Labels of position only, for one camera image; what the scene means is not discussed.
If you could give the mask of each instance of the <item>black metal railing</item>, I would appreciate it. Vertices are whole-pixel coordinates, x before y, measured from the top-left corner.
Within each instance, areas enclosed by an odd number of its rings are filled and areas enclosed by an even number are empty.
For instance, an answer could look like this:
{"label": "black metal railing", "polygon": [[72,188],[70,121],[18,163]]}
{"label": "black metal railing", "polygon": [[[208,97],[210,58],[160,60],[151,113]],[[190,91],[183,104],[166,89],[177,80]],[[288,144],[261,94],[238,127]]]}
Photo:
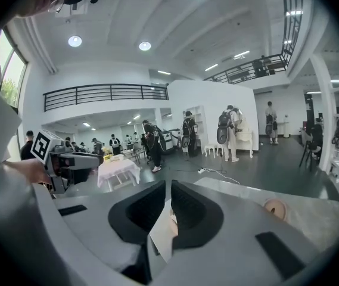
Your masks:
{"label": "black metal railing", "polygon": [[273,75],[285,70],[286,66],[283,56],[276,54],[258,60],[248,61],[247,63],[227,69],[204,80],[236,84],[258,77]]}
{"label": "black metal railing", "polygon": [[303,0],[283,0],[284,3],[284,35],[282,41],[282,56],[286,66],[295,50],[303,18]]}
{"label": "black metal railing", "polygon": [[43,96],[45,98],[45,112],[86,102],[169,99],[166,87],[125,83],[71,87],[47,92]]}

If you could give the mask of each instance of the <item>tree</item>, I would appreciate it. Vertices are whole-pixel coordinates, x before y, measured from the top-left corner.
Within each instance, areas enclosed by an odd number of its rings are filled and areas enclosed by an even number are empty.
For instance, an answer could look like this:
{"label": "tree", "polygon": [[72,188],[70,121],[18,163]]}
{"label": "tree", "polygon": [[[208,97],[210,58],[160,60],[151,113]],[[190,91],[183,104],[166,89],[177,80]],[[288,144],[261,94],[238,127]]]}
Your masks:
{"label": "tree", "polygon": [[15,107],[17,98],[17,84],[11,79],[4,79],[1,85],[1,94],[10,106]]}

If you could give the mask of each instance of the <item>white stool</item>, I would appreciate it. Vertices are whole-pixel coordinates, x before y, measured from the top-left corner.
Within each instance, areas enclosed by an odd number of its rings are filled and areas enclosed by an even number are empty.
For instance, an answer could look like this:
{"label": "white stool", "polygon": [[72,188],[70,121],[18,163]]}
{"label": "white stool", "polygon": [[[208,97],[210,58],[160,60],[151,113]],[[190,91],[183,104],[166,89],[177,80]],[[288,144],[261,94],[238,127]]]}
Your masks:
{"label": "white stool", "polygon": [[207,150],[209,150],[209,155],[210,155],[210,150],[213,150],[213,156],[214,156],[214,158],[216,158],[216,153],[214,151],[215,148],[218,149],[216,144],[205,145],[205,147],[204,147],[205,157],[207,157],[207,152],[206,152]]}

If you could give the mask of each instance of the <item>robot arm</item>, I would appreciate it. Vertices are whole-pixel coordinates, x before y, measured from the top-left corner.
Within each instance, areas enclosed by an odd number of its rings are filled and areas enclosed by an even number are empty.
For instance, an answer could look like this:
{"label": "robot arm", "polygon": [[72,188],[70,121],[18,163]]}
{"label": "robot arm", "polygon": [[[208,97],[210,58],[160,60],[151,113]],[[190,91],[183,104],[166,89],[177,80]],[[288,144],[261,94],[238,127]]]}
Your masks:
{"label": "robot arm", "polygon": [[44,129],[38,132],[31,153],[45,166],[56,194],[63,194],[71,184],[86,181],[91,169],[103,163],[102,156],[74,153],[59,136]]}

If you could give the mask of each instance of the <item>white tablecloth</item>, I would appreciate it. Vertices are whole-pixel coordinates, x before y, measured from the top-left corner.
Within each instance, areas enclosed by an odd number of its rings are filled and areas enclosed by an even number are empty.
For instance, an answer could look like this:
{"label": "white tablecloth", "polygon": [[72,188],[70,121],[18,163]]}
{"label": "white tablecloth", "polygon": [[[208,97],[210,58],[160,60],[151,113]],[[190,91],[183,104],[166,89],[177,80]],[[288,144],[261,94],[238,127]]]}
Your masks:
{"label": "white tablecloth", "polygon": [[135,177],[136,183],[139,184],[140,167],[131,160],[124,159],[122,161],[104,162],[98,170],[98,187],[101,187],[103,184],[108,185],[108,179],[125,172],[130,172]]}

